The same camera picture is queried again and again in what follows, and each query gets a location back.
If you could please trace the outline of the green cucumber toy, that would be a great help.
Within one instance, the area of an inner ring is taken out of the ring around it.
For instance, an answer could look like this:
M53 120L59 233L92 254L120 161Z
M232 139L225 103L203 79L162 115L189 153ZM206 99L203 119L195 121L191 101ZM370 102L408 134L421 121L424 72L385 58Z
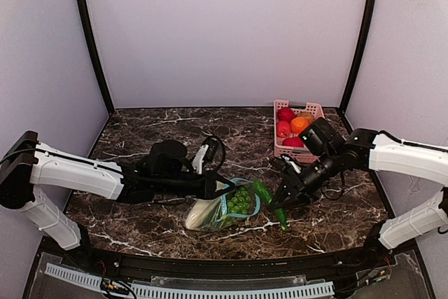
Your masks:
M272 191L261 181L255 180L253 182L256 195L265 203L267 207L271 207L274 202ZM274 214L280 222L281 229L286 231L288 219L286 212L282 208L274 209Z

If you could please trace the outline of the clear zip top bag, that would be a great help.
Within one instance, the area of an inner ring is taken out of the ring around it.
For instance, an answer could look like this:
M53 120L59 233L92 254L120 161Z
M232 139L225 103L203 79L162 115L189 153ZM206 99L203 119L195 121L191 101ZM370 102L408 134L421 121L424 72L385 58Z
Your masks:
M226 194L214 200L197 200L185 216L187 230L216 232L243 222L258 214L261 199L255 192L253 182L234 178L235 189L228 191L229 185L218 183L218 190Z

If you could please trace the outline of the green grapes toy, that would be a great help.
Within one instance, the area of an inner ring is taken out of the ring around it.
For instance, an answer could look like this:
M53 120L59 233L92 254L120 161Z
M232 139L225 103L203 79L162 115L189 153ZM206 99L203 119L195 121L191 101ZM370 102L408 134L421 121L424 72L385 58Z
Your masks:
M249 189L241 186L236 191L226 195L224 224L232 225L236 221L245 219L251 209L252 198Z

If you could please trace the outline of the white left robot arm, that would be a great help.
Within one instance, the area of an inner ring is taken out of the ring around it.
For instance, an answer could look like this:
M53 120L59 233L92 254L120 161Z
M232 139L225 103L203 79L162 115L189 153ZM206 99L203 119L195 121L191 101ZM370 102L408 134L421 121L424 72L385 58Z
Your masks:
M148 155L130 165L101 162L58 151L25 132L1 159L1 206L18 210L65 251L88 249L87 230L67 218L41 189L58 186L124 204L150 202L156 195L215 200L236 188L221 176L219 163L205 170L223 142L208 136L195 157L169 139L153 144Z

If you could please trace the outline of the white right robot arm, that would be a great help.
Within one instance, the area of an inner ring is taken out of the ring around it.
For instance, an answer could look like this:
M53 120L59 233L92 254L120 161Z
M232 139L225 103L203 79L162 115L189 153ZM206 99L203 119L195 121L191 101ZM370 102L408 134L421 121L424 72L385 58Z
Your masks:
M432 198L396 218L377 223L367 236L367 251L390 251L402 243L447 224L447 148L399 139L381 130L358 128L344 138L318 118L299 138L317 157L303 170L284 156L274 165L283 173L271 209L304 205L334 176L347 170L395 172L442 185Z

